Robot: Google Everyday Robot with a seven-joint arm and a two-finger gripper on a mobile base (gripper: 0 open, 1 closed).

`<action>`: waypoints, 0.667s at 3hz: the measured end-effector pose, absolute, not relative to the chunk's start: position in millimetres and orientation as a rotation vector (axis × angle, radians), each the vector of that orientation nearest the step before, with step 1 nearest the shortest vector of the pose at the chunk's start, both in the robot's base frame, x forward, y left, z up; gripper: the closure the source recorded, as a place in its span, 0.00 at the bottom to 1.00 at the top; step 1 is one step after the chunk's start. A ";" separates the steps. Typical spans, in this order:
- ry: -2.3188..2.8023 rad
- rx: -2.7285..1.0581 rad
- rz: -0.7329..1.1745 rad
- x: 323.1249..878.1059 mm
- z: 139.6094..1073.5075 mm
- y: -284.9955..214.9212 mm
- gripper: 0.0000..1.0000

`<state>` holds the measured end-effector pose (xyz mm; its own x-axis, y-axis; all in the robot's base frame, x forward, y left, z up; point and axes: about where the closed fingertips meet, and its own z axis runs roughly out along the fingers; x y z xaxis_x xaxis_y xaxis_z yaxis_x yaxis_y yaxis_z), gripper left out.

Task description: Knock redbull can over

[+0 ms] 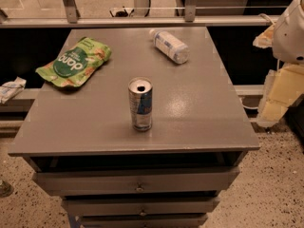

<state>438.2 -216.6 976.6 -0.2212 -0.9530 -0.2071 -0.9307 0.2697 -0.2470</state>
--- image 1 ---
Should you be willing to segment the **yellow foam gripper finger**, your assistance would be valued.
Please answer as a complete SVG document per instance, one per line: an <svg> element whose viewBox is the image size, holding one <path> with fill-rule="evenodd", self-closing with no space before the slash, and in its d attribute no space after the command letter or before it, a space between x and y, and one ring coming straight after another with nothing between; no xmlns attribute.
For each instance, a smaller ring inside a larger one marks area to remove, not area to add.
<svg viewBox="0 0 304 228"><path fill-rule="evenodd" d="M266 76L263 97L258 105L256 123L272 127L288 108L304 93L304 66L285 63L278 71Z"/></svg>

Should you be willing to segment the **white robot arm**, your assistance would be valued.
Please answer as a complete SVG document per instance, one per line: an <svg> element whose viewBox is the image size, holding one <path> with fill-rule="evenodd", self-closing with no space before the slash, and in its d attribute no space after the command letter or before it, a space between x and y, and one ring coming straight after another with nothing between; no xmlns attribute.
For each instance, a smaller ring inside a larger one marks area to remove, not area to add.
<svg viewBox="0 0 304 228"><path fill-rule="evenodd" d="M257 48L271 48L282 67L266 76L256 122L272 127L304 94L304 0L293 0L278 20L254 40Z"/></svg>

